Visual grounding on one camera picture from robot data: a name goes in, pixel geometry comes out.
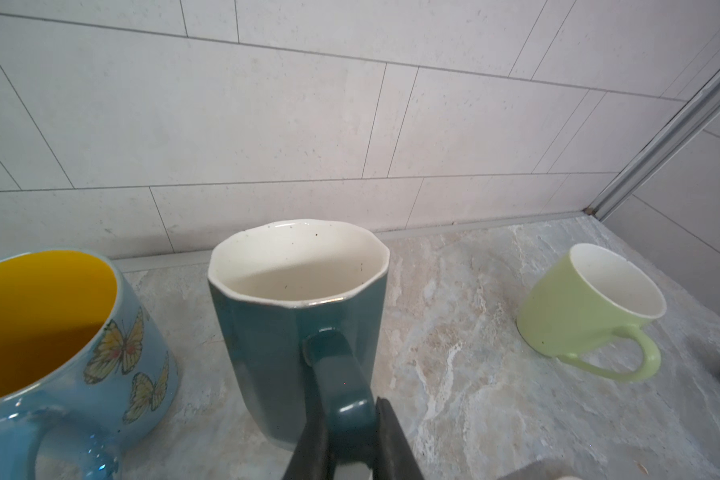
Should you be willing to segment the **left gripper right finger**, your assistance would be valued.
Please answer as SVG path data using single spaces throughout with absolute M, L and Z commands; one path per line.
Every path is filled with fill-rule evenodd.
M 379 480 L 423 480 L 403 429 L 389 400 L 376 400 L 378 418 L 374 478 Z

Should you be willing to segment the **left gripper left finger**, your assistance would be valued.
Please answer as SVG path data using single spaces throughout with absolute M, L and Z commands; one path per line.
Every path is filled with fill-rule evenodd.
M 330 478 L 330 436 L 319 400 L 308 417 L 283 480 L 327 480 Z

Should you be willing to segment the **dark green mug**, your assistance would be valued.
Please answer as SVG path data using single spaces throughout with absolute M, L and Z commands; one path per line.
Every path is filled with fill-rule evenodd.
M 276 445 L 295 447 L 321 410 L 338 460 L 371 460 L 389 262 L 369 230 L 316 219 L 251 228 L 213 249 L 208 282 L 228 355 L 249 413 Z

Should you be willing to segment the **light green mug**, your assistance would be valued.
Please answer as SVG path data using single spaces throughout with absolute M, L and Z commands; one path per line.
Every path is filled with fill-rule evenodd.
M 544 356 L 611 380 L 636 382 L 660 368 L 660 350 L 642 327 L 666 311 L 663 293 L 640 268 L 604 247 L 578 243 L 536 282 L 516 325 L 524 341 Z M 616 339 L 641 348 L 637 369 L 617 372 L 581 359 Z

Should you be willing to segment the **light blue butterfly mug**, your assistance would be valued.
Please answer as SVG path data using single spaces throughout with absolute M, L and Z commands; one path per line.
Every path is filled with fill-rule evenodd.
M 122 453 L 163 419 L 176 359 L 106 257 L 51 249 L 0 260 L 0 479 L 45 456 L 117 479 Z

